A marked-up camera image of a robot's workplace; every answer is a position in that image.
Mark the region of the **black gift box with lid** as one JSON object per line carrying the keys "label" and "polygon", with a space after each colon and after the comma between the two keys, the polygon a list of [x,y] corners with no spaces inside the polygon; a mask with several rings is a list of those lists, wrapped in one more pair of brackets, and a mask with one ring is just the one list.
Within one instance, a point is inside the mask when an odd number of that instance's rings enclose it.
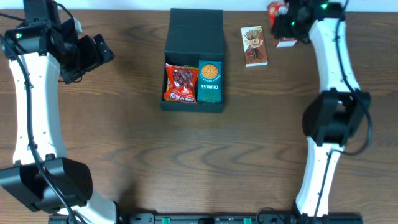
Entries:
{"label": "black gift box with lid", "polygon": [[[165,64],[189,66],[199,69],[199,61],[222,62],[221,103],[181,103],[165,101],[167,72],[164,67],[162,98],[164,111],[220,113],[224,110],[224,60],[225,39],[222,10],[176,9],[170,10],[169,31],[164,49]],[[197,99],[198,79],[195,84]]]}

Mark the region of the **red Hello Panda box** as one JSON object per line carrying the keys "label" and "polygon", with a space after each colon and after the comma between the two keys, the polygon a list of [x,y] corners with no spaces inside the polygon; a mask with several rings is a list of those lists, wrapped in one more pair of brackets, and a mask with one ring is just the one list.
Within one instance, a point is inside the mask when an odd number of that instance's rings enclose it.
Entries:
{"label": "red Hello Panda box", "polygon": [[288,4],[283,1],[274,1],[267,6],[267,10],[274,47],[293,47],[297,39],[291,28],[292,20],[288,15]]}

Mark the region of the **brown Pocky box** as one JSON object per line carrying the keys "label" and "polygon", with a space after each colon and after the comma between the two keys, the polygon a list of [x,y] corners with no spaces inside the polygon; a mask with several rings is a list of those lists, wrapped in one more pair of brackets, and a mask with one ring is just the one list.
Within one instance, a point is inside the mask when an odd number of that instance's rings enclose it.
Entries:
{"label": "brown Pocky box", "polygon": [[262,26],[242,27],[241,36],[246,67],[267,65],[269,61]]}

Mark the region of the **red Hacks candy bag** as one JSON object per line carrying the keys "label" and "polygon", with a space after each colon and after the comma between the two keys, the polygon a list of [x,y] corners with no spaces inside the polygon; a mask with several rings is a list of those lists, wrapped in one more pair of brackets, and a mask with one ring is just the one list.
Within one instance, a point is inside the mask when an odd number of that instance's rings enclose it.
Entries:
{"label": "red Hacks candy bag", "polygon": [[167,88],[164,93],[165,101],[181,103],[196,103],[195,84],[199,69],[189,66],[165,64],[167,72]]}

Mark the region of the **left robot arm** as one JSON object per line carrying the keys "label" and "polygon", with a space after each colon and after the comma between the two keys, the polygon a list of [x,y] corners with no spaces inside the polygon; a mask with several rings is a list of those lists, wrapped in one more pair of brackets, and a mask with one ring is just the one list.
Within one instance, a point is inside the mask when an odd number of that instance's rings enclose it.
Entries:
{"label": "left robot arm", "polygon": [[1,170],[1,186],[32,212],[63,223],[118,223],[113,201],[93,188],[84,163],[68,156],[60,126],[59,83],[71,84],[110,62],[102,35],[84,35],[80,21],[61,21],[60,3],[24,0],[24,18],[1,36],[17,102],[13,165]]}

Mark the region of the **teal Chunkies box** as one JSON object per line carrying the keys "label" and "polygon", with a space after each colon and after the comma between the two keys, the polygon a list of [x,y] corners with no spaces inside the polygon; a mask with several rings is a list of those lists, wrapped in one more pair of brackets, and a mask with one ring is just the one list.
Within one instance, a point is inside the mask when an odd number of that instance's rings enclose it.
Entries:
{"label": "teal Chunkies box", "polygon": [[222,62],[199,61],[197,101],[200,103],[222,102]]}

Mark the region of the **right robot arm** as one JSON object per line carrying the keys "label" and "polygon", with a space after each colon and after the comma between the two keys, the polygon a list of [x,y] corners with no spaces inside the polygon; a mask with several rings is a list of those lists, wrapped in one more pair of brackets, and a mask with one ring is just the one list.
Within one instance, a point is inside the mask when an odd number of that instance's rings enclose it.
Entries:
{"label": "right robot arm", "polygon": [[347,4],[286,0],[272,25],[275,38],[311,44],[317,58],[320,90],[305,109],[302,129],[308,153],[302,186],[287,223],[361,223],[359,215],[331,215],[328,209],[340,156],[357,156],[370,145],[371,96],[361,90],[346,44]]}

